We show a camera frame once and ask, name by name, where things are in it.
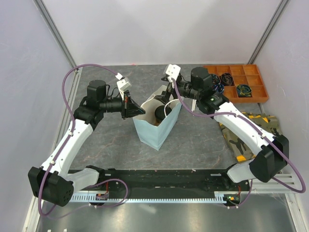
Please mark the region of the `blue striped rolled tie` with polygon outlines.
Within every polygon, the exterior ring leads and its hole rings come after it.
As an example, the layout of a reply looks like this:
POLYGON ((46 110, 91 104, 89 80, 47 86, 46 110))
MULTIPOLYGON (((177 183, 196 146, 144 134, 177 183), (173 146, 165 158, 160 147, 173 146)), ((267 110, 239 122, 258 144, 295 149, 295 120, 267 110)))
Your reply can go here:
POLYGON ((218 83, 213 86, 213 90, 219 93, 224 93, 225 87, 223 84, 218 83))

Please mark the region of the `black brown rolled tie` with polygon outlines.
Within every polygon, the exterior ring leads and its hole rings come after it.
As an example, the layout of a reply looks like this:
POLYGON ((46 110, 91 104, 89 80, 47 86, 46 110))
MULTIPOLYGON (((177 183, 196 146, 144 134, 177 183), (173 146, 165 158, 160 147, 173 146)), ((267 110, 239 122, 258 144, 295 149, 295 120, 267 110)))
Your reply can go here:
POLYGON ((234 85, 233 76, 228 72, 223 73, 221 75, 221 82, 224 86, 233 86, 234 85))

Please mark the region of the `dark blue rolled tie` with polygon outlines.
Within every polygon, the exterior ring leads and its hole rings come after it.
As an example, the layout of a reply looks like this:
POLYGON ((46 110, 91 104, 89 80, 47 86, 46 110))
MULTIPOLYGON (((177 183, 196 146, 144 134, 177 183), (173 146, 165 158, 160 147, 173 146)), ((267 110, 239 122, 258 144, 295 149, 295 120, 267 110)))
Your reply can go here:
POLYGON ((216 74, 211 73, 211 78, 212 78, 212 84, 213 85, 217 85, 221 82, 221 79, 216 74))

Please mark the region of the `black plastic cup lid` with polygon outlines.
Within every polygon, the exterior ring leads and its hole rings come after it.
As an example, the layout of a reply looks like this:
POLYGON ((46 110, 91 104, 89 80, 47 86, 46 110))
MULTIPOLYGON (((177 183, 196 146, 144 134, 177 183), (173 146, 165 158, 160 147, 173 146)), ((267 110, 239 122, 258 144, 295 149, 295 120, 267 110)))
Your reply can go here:
POLYGON ((161 105, 156 108, 154 116, 155 118, 165 118, 171 113, 171 111, 172 109, 169 106, 165 107, 164 105, 161 105))

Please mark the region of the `white and blue paper bag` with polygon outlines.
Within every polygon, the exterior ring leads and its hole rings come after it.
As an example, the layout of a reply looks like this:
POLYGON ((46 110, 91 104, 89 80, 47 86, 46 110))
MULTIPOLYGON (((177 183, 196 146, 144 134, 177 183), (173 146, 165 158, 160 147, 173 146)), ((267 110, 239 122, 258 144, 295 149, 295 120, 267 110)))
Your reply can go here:
POLYGON ((162 91, 166 90, 166 88, 167 86, 162 85, 142 103, 141 108, 146 111, 146 114, 133 117, 133 122, 140 141, 156 150, 160 149, 171 132, 182 107, 179 100, 175 101, 174 99, 170 99, 168 103, 161 103, 155 99, 155 96, 160 95, 162 91), (157 126, 155 110, 161 105, 164 105, 165 107, 169 106, 172 111, 165 117, 165 120, 157 126))

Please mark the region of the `green yellow rolled tie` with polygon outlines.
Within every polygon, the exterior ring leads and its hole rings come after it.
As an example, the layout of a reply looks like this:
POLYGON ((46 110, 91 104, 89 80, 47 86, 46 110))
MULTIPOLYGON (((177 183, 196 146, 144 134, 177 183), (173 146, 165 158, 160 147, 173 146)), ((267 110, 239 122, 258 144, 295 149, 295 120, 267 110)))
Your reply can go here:
POLYGON ((252 97, 252 89, 246 84, 237 85, 236 91, 239 98, 252 97))

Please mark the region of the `camouflage folded cloth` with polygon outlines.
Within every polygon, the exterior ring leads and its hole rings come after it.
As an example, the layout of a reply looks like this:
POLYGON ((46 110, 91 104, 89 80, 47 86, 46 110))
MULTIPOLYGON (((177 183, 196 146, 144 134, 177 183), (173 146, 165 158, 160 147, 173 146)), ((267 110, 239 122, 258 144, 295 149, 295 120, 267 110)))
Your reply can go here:
MULTIPOLYGON (((254 122, 257 126, 272 133, 274 136, 279 136, 282 134, 280 129, 279 120, 276 116, 266 115, 266 114, 255 114, 242 112, 248 119, 254 122)), ((252 160, 256 155, 251 151, 251 149, 230 129, 219 123, 219 127, 222 134, 227 142, 228 146, 234 152, 234 155, 238 163, 252 160)))

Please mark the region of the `brown paper coffee cup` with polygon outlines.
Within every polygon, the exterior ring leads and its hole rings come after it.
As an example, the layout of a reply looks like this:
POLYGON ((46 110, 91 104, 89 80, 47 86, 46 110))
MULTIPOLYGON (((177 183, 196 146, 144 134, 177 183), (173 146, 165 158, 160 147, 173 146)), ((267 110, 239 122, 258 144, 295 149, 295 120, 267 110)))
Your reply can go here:
POLYGON ((164 121, 165 118, 156 118, 156 125, 160 125, 162 123, 162 121, 164 121))

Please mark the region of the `orange compartment tray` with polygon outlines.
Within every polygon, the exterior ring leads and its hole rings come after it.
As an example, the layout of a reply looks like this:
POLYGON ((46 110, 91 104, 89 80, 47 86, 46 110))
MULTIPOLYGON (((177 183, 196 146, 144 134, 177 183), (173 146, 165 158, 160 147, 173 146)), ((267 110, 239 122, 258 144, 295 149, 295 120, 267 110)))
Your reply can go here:
POLYGON ((209 73, 219 77, 228 73, 232 81, 224 87, 223 94, 233 103, 265 103, 268 100, 268 93, 264 86, 257 65, 251 64, 222 64, 205 65, 209 73), (250 97, 241 97, 237 92, 238 85, 247 85, 251 89, 250 97))

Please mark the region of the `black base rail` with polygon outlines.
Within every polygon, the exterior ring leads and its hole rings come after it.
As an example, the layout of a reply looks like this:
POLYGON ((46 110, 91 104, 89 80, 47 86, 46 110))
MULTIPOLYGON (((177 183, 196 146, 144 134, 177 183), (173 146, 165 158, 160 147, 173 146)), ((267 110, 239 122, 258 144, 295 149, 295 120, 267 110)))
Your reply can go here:
POLYGON ((216 191, 238 193, 250 189, 248 179, 233 183, 224 169, 101 169, 97 184, 86 190, 108 191, 110 198, 127 193, 129 199, 210 198, 216 191))

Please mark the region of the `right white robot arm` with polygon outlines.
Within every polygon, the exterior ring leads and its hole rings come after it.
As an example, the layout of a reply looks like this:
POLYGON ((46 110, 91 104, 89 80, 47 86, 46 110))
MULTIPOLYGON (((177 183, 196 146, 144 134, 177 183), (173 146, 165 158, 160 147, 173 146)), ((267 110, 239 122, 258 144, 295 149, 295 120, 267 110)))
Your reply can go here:
POLYGON ((233 190, 241 181, 258 179, 268 182, 281 171, 289 158, 289 141, 284 135, 275 136, 257 126, 242 114, 222 93, 212 87, 212 76, 204 67, 191 70, 191 80, 185 81, 178 65, 169 64, 164 71, 163 81, 169 84, 155 99, 167 103, 170 97, 196 101, 201 111, 199 117, 211 117, 230 129, 255 155, 252 160, 234 164, 227 168, 221 178, 222 187, 233 190))

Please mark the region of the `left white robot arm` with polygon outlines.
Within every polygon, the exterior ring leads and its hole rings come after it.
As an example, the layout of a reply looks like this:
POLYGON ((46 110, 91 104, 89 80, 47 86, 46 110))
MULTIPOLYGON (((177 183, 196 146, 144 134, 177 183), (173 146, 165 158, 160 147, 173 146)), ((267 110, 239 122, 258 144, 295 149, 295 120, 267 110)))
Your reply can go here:
POLYGON ((106 178, 101 170, 93 166, 70 174, 70 166, 82 144, 92 134, 105 113, 119 112, 123 119, 145 114, 129 93, 128 78, 117 82, 119 97, 108 98, 105 81, 93 80, 87 86, 87 94, 74 111, 70 127, 49 158, 39 167, 32 167, 28 173, 31 189, 40 201, 45 200, 58 206, 65 206, 73 193, 88 186, 101 190, 106 178))

